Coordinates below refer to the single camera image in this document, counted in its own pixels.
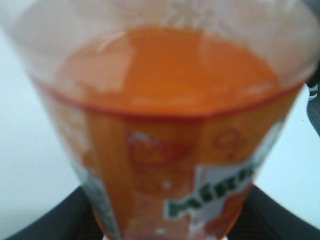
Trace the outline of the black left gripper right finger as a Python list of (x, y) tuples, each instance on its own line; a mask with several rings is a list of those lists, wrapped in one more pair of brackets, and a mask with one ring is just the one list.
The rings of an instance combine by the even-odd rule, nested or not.
[(297, 217), (257, 186), (228, 233), (230, 240), (318, 240), (320, 230)]

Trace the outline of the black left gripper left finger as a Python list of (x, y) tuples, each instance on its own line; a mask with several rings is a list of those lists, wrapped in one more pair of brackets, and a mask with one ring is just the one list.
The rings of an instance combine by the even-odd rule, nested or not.
[(101, 240), (103, 232), (82, 187), (7, 240)]

